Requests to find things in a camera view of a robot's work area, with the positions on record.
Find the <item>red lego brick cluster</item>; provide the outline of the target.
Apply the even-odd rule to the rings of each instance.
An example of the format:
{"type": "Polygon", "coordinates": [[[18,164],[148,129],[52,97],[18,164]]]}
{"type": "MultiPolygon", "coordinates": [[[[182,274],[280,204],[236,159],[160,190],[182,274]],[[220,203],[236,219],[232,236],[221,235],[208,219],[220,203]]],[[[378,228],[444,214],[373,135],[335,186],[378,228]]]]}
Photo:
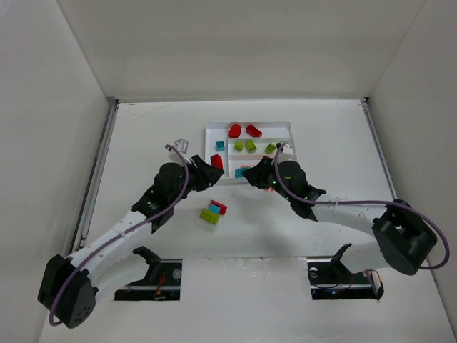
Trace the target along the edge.
{"type": "Polygon", "coordinates": [[[211,160],[212,167],[221,169],[221,170],[224,169],[223,159],[219,154],[212,155],[210,160],[211,160]]]}

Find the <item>lime lego plate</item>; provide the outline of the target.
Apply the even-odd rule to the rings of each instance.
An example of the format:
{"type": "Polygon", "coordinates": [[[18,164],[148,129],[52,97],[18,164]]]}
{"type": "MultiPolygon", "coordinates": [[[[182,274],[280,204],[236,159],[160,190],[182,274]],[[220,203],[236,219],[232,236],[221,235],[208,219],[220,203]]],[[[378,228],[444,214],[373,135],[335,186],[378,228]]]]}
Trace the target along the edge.
{"type": "Polygon", "coordinates": [[[252,140],[246,141],[245,147],[246,147],[246,151],[249,154],[252,154],[252,153],[257,151],[257,147],[256,147],[255,143],[252,140]]]}

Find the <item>lime small lego brick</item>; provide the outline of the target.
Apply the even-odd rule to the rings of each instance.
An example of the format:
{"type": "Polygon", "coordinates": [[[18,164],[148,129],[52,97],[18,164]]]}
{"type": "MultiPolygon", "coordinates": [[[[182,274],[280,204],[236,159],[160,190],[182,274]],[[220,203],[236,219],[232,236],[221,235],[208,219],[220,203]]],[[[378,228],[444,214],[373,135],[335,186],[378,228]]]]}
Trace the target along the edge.
{"type": "Polygon", "coordinates": [[[244,143],[242,141],[237,141],[235,143],[234,149],[236,151],[243,151],[243,148],[244,148],[244,143]]]}

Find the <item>red long lego brick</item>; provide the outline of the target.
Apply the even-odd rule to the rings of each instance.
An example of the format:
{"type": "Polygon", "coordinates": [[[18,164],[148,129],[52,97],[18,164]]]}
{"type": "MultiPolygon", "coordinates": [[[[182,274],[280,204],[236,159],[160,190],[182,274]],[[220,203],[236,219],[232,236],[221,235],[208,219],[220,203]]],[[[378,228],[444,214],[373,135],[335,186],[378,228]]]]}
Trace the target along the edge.
{"type": "Polygon", "coordinates": [[[246,127],[246,133],[253,138],[262,137],[262,132],[252,124],[246,127]]]}

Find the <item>red rounded lego brick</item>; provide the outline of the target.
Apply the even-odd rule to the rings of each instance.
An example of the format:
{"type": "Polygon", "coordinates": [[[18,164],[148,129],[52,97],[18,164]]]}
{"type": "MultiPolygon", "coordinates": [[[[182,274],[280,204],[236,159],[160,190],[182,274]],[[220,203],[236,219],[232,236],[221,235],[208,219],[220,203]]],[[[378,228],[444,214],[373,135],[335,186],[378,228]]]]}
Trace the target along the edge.
{"type": "Polygon", "coordinates": [[[229,138],[239,138],[241,135],[241,126],[239,124],[233,124],[228,130],[229,138]]]}

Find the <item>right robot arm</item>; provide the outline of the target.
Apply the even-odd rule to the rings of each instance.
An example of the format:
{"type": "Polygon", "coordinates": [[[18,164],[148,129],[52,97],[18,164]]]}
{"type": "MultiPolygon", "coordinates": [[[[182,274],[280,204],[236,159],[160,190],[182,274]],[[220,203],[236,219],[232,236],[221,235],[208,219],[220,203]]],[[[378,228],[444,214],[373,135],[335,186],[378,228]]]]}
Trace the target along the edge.
{"type": "Polygon", "coordinates": [[[371,236],[365,244],[346,243],[336,259],[352,273],[392,268],[414,275],[437,243],[437,237],[405,202],[354,204],[311,186],[295,161],[275,164],[265,156],[255,167],[243,171],[248,183],[258,189],[272,188],[301,218],[338,224],[371,236]]]}

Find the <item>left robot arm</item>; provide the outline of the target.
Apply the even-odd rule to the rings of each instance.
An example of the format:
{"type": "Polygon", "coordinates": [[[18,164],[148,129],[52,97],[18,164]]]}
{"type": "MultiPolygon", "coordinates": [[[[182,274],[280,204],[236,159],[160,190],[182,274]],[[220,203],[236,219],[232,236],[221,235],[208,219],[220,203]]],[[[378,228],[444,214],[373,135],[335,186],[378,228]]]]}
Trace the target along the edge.
{"type": "Polygon", "coordinates": [[[140,256],[139,267],[147,271],[159,257],[143,247],[145,239],[165,225],[174,207],[190,192],[212,187],[223,173],[197,155],[165,163],[153,184],[110,230],[70,255],[50,258],[37,296],[49,312],[49,324],[69,329],[79,326],[94,310],[104,289],[100,278],[127,257],[140,256]]]}

